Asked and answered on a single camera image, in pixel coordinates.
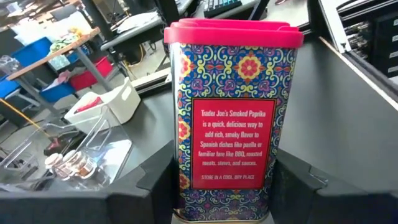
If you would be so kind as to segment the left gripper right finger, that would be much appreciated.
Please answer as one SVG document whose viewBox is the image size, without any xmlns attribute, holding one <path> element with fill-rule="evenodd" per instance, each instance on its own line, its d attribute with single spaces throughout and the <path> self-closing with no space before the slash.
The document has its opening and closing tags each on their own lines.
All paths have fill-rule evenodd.
<svg viewBox="0 0 398 224">
<path fill-rule="evenodd" d="M 269 208 L 275 224 L 398 224 L 398 192 L 366 192 L 283 150 Z"/>
</svg>

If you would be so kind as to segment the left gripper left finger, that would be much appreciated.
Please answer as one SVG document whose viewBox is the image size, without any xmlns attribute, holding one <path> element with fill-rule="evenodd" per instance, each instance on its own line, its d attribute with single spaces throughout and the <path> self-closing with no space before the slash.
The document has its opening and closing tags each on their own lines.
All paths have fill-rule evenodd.
<svg viewBox="0 0 398 224">
<path fill-rule="evenodd" d="M 0 224 L 171 224 L 175 143 L 100 191 L 0 193 Z"/>
</svg>

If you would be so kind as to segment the small clear spice jar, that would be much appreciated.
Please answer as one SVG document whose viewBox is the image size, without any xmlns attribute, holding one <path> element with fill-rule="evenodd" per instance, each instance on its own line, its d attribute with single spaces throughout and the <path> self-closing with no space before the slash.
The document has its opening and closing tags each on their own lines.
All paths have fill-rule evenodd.
<svg viewBox="0 0 398 224">
<path fill-rule="evenodd" d="M 63 156 L 59 153 L 54 153 L 48 156 L 44 162 L 45 168 L 52 174 L 55 174 L 62 181 L 70 180 L 70 167 L 64 163 Z"/>
<path fill-rule="evenodd" d="M 82 179 L 90 178 L 97 168 L 96 162 L 86 153 L 72 150 L 65 154 L 62 159 L 63 168 L 70 176 L 77 176 Z"/>
</svg>

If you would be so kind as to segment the clear plastic bin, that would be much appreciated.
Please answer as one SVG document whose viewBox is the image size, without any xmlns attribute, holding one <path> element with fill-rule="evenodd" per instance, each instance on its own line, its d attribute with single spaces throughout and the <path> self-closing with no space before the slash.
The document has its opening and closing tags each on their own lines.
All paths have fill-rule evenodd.
<svg viewBox="0 0 398 224">
<path fill-rule="evenodd" d="M 66 120 L 36 129 L 6 157 L 0 159 L 0 190 L 6 192 L 100 190 L 120 175 L 132 141 L 110 109 L 77 123 Z M 62 181 L 45 168 L 48 156 L 63 157 L 76 150 L 89 155 L 97 165 L 87 179 L 70 176 Z"/>
</svg>

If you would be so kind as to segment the red-lidded patterned paprika tin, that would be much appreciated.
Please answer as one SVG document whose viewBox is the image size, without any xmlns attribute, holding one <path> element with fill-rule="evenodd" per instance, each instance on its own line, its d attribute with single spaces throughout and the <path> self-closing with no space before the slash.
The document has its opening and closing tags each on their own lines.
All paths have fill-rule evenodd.
<svg viewBox="0 0 398 224">
<path fill-rule="evenodd" d="M 256 222 L 269 192 L 297 53 L 286 22 L 185 18 L 164 31 L 186 222 Z"/>
</svg>

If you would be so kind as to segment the white plastic bin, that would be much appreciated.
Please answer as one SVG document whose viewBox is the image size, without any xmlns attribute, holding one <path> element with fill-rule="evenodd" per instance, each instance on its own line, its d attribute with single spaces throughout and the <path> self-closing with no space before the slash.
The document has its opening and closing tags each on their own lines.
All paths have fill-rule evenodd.
<svg viewBox="0 0 398 224">
<path fill-rule="evenodd" d="M 104 113 L 103 109 L 110 109 L 121 124 L 129 121 L 141 99 L 133 87 L 129 78 L 124 79 L 124 83 L 115 89 L 97 94 L 89 91 L 83 95 L 77 103 L 65 114 L 64 118 L 70 123 L 99 116 Z"/>
</svg>

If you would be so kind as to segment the blue plastic storage bin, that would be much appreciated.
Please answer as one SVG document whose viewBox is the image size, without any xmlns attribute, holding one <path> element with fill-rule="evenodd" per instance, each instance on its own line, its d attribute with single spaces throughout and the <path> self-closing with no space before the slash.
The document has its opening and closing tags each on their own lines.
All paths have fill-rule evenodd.
<svg viewBox="0 0 398 224">
<path fill-rule="evenodd" d="M 18 82 L 14 80 L 8 80 L 7 78 L 3 78 L 0 80 L 0 98 L 5 99 L 8 95 L 18 89 Z"/>
<path fill-rule="evenodd" d="M 11 56 L 23 67 L 27 67 L 45 58 L 50 52 L 51 45 L 52 42 L 47 37 L 43 37 L 17 50 Z"/>
<path fill-rule="evenodd" d="M 40 90 L 40 95 L 49 103 L 55 103 L 59 99 L 74 93 L 75 89 L 68 82 L 59 83 L 58 85 L 49 86 Z"/>
</svg>

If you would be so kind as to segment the red plastic storage bin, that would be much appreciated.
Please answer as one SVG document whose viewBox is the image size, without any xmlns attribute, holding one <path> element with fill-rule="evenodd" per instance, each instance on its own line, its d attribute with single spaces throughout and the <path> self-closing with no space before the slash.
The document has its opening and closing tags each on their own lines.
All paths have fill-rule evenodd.
<svg viewBox="0 0 398 224">
<path fill-rule="evenodd" d="M 103 78 L 107 78 L 113 70 L 113 66 L 107 57 L 102 57 L 97 60 L 95 62 L 95 67 Z M 97 79 L 89 70 L 85 70 L 83 73 L 74 75 L 69 79 L 69 83 L 76 91 L 91 87 L 97 82 Z"/>
</svg>

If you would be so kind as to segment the wooden work table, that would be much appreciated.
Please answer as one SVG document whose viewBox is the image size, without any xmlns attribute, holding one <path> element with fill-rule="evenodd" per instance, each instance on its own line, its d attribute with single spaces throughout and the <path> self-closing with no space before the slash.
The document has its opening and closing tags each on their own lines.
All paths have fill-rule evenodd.
<svg viewBox="0 0 398 224">
<path fill-rule="evenodd" d="M 83 34 L 78 40 L 68 44 L 67 46 L 61 48 L 60 50 L 47 55 L 45 58 L 38 60 L 37 62 L 29 65 L 28 67 L 23 68 L 7 77 L 8 80 L 22 80 L 22 76 L 30 72 L 32 69 L 41 66 L 44 63 L 47 63 L 49 60 L 58 57 L 59 55 L 68 53 L 69 51 L 73 51 L 77 54 L 78 59 L 84 64 L 84 66 L 92 73 L 92 75 L 96 78 L 97 82 L 106 90 L 111 91 L 113 88 L 108 84 L 105 78 L 101 75 L 99 70 L 96 68 L 95 64 L 91 62 L 91 60 L 83 53 L 80 48 L 81 45 L 85 44 L 93 37 L 100 33 L 100 29 L 98 27 L 92 29 L 87 34 Z"/>
</svg>

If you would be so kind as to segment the black drawer cabinet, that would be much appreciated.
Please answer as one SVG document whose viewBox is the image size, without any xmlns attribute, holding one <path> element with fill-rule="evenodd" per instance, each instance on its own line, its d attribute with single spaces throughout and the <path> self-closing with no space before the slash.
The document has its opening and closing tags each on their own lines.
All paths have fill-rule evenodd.
<svg viewBox="0 0 398 224">
<path fill-rule="evenodd" d="M 398 81 L 398 0 L 347 0 L 336 9 L 352 51 Z"/>
</svg>

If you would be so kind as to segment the backlit keyboard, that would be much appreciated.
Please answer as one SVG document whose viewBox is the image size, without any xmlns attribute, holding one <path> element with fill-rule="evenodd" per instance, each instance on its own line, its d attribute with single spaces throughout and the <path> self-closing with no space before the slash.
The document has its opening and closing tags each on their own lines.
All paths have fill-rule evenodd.
<svg viewBox="0 0 398 224">
<path fill-rule="evenodd" d="M 242 5 L 240 0 L 205 0 L 204 16 L 212 18 Z"/>
</svg>

